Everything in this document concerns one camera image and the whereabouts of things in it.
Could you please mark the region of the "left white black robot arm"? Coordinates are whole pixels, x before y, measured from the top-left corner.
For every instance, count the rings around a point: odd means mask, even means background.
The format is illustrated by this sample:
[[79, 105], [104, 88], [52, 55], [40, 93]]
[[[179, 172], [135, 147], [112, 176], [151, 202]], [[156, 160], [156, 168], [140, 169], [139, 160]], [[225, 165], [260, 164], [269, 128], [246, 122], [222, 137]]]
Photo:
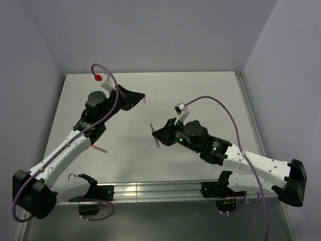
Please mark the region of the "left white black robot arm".
[[135, 107], [145, 94], [129, 91], [121, 85], [109, 90], [88, 95], [80, 119], [68, 137], [47, 158], [29, 171], [18, 170], [13, 175], [13, 218], [19, 206], [30, 214], [25, 221], [36, 217], [45, 218], [61, 202], [80, 198], [82, 201], [97, 201], [98, 182], [87, 174], [77, 175], [70, 183], [55, 185], [65, 169], [84, 151], [89, 149], [105, 132], [105, 123], [120, 110]]

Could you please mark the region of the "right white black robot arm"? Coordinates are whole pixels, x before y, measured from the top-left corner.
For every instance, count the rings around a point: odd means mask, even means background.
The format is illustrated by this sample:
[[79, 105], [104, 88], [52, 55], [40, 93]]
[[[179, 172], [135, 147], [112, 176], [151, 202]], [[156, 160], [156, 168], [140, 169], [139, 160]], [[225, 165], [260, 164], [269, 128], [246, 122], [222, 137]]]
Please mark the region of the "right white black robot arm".
[[303, 162], [270, 159], [214, 137], [199, 121], [183, 124], [175, 118], [152, 132], [165, 146], [180, 144], [199, 154], [200, 159], [224, 168], [217, 181], [217, 190], [227, 196], [231, 192], [264, 192], [290, 206], [302, 207], [307, 174]]

